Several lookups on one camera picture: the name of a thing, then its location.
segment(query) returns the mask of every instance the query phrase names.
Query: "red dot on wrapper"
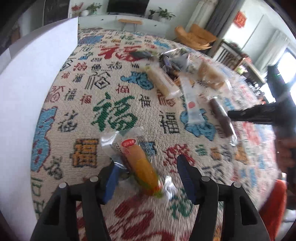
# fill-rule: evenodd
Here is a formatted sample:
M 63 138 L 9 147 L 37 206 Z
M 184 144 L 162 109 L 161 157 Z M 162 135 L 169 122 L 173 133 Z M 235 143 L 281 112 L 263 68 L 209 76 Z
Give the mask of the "red dot on wrapper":
M 188 108 L 191 109 L 191 108 L 193 108 L 193 107 L 195 107 L 195 103 L 194 103 L 193 101 L 190 101 L 190 102 L 188 103 Z

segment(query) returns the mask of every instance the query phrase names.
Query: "white cabinet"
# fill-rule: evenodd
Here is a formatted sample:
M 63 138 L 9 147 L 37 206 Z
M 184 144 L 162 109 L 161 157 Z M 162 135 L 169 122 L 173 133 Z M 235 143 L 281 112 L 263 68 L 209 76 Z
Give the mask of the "white cabinet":
M 119 19 L 142 21 L 142 25 L 136 26 L 137 32 L 153 34 L 160 37 L 164 37 L 165 32 L 168 29 L 168 24 L 166 23 L 161 23 L 147 18 L 131 17 L 124 15 L 90 15 L 85 17 L 79 17 L 78 23 L 80 24 L 80 28 L 101 27 L 104 29 L 121 30 L 123 27 L 123 23 L 118 22 Z M 134 25 L 126 24 L 123 30 L 133 32 Z

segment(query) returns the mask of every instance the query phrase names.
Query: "black screen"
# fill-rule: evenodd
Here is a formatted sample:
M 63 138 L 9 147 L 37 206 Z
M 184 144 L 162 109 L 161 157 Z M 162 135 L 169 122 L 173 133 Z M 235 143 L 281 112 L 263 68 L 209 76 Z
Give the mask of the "black screen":
M 107 12 L 143 15 L 149 0 L 109 0 Z

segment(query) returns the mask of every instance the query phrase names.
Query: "brown leather chair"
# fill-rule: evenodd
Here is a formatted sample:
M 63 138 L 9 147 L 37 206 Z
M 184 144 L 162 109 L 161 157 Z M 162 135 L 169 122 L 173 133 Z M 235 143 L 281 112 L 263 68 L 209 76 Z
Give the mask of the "brown leather chair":
M 192 24 L 189 33 L 182 26 L 178 26 L 175 28 L 175 33 L 182 44 L 195 50 L 209 49 L 212 47 L 210 43 L 216 40 L 216 36 L 197 24 Z

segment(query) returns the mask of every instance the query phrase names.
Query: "woven fabric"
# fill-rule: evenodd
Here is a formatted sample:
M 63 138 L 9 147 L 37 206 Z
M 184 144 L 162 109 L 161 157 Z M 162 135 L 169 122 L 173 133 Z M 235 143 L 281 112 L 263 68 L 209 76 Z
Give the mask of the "woven fabric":
M 113 30 L 79 31 L 78 46 L 62 66 L 44 102 L 34 136 L 31 185 L 37 217 L 61 182 L 69 185 L 97 175 L 110 163 L 99 139 L 106 131 L 142 126 L 153 153 L 153 166 L 169 175 L 178 190 L 171 201 L 136 195 L 119 184 L 102 206 L 112 240 L 188 240 L 198 206 L 187 199 L 176 158 L 185 154 L 191 165 L 218 183 L 239 181 L 259 209 L 277 177 L 274 134 L 269 126 L 233 123 L 239 144 L 224 138 L 206 96 L 216 95 L 226 111 L 257 104 L 240 76 L 209 57 L 189 49 L 228 77 L 232 91 L 214 91 L 195 83 L 205 123 L 187 126 L 184 100 L 165 99 L 147 79 L 129 52 L 164 52 L 182 45 L 151 35 Z M 81 240 L 86 240 L 81 204 L 77 206 Z M 219 203 L 215 239 L 220 240 L 223 204 Z

